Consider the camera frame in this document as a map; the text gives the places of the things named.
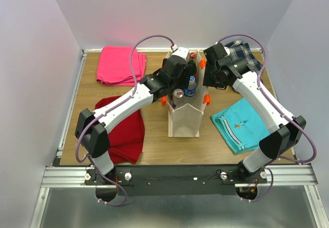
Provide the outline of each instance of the black mounting plate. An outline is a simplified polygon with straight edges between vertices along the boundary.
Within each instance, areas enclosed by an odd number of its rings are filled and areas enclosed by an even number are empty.
[[[130,196],[161,196],[161,195],[236,195],[235,184],[249,184],[254,179],[258,183],[267,183],[258,171],[252,179],[242,182],[236,174],[235,164],[225,165],[117,165],[115,175]],[[227,179],[221,178],[225,172]],[[89,169],[92,178],[85,181],[86,185],[107,185],[95,170]],[[131,180],[124,178],[131,173]]]

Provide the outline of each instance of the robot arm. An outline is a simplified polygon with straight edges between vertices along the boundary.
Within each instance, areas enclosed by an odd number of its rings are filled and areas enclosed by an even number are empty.
[[[221,43],[206,49],[204,53],[207,58],[207,65],[203,85],[221,88],[233,87],[247,99],[270,132],[268,137],[260,141],[260,147],[237,166],[240,178],[242,180],[248,179],[261,167],[296,145],[301,137],[301,132],[283,118],[263,96],[257,86],[257,74],[245,59],[232,61],[228,51]],[[287,117],[305,128],[306,121],[302,116],[295,118],[262,83],[261,87]]]
[[[153,74],[143,77],[140,83],[137,84],[134,95],[134,89],[132,89],[107,106],[96,109],[93,112],[85,109],[80,113],[75,132],[77,138],[81,136],[87,124],[103,115],[90,127],[87,133],[83,135],[81,141],[102,174],[106,175],[114,168],[114,164],[107,151],[110,147],[107,134],[133,112],[168,95],[178,87],[187,88],[190,76],[196,74],[195,63],[194,61],[189,61],[188,58],[189,49],[178,48],[168,59],[163,60],[162,68],[158,69]],[[109,113],[106,113],[110,108],[117,106],[120,102],[129,97],[131,98],[128,99],[128,101]]]

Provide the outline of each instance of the plaid cloth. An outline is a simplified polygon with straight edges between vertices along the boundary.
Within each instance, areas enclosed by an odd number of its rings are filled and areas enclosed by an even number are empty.
[[[236,40],[225,45],[230,49],[232,60],[243,58],[253,67],[254,71],[258,74],[262,68],[262,64],[252,55],[249,44],[243,44],[241,40]]]

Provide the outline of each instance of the bottle cap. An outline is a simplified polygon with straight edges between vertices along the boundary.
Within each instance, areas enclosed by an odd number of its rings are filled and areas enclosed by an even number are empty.
[[[190,76],[190,84],[193,84],[193,83],[195,83],[195,77]]]
[[[191,52],[191,53],[190,53],[190,58],[191,58],[191,59],[195,59],[195,57],[196,57],[195,52]]]

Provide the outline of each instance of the tabletop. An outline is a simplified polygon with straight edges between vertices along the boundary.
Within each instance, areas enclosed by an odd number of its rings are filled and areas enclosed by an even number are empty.
[[[162,65],[166,52],[145,52],[147,57],[145,74],[154,72]],[[263,63],[260,52],[253,55]],[[99,61],[99,52],[89,52],[82,71],[80,84],[73,107],[61,165],[88,165],[89,161],[78,163],[75,159],[77,138],[75,129],[79,113],[88,108],[93,111],[95,104],[103,98],[120,96],[128,92],[132,87],[103,86],[96,82],[96,70]],[[264,71],[262,79],[265,87],[273,93],[267,72]],[[210,116],[231,106],[242,96],[235,93],[230,87],[226,90],[209,88],[211,104],[206,107],[204,117],[199,130],[199,138],[169,138],[168,137],[168,109],[161,107],[160,102],[141,109],[145,138],[143,152],[136,164],[236,164],[246,158],[251,152],[235,155],[228,147],[221,134],[213,125]],[[80,158],[85,154],[85,149],[80,147]],[[283,155],[293,157],[288,150]],[[275,163],[291,163],[280,160]]]

